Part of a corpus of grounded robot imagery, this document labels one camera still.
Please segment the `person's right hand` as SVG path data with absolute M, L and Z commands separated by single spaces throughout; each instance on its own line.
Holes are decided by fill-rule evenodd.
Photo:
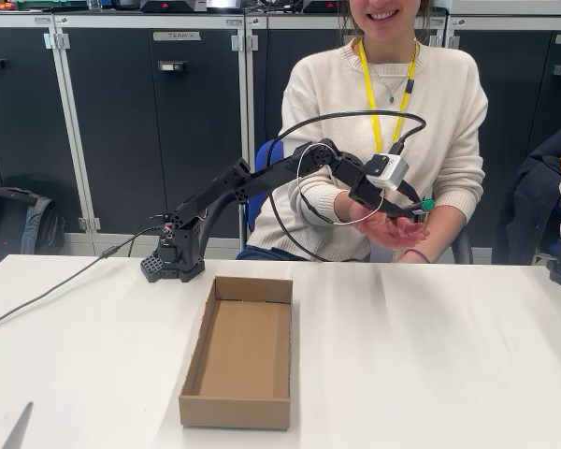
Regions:
M 390 218 L 384 212 L 368 210 L 358 203 L 351 205 L 349 216 L 358 232 L 385 249 L 415 246 L 429 236 L 422 223 L 412 223 L 405 217 Z

